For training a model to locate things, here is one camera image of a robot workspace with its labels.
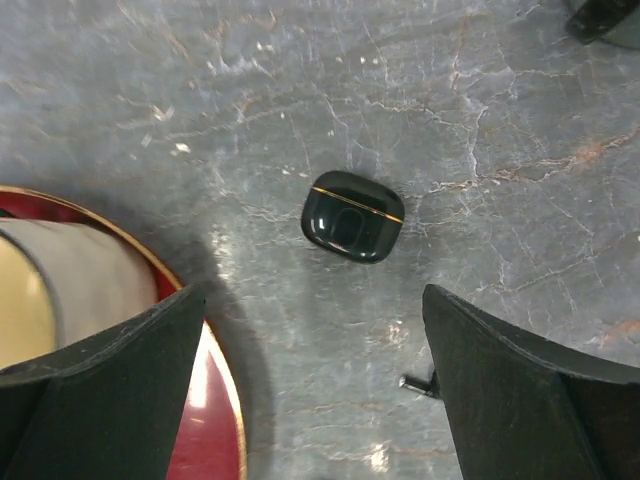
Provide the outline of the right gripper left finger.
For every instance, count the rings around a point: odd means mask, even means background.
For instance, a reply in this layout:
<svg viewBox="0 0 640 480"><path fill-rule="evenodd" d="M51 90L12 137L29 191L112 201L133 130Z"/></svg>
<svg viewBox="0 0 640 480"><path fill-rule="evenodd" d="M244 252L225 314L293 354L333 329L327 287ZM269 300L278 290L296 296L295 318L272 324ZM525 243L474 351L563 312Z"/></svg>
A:
<svg viewBox="0 0 640 480"><path fill-rule="evenodd" d="M191 285L1 372L4 479L164 479L205 315Z"/></svg>

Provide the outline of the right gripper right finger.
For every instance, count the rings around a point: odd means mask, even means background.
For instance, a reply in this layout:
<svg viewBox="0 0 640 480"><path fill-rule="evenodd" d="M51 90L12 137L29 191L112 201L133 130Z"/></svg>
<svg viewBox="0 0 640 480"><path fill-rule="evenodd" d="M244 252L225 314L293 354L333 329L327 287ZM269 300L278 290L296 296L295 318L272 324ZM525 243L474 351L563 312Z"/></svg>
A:
<svg viewBox="0 0 640 480"><path fill-rule="evenodd" d="M552 342L438 285L422 305L464 478L638 478L638 368Z"/></svg>

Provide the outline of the black earbud charging case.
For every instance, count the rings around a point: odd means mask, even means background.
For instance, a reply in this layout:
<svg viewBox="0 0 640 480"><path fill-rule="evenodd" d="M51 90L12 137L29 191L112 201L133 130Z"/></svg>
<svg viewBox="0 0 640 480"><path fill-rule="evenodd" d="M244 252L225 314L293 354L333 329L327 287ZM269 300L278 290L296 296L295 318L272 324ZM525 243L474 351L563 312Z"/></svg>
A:
<svg viewBox="0 0 640 480"><path fill-rule="evenodd" d="M301 230L316 246L363 264L386 259L405 219L401 198L388 187L346 171L320 175L309 190Z"/></svg>

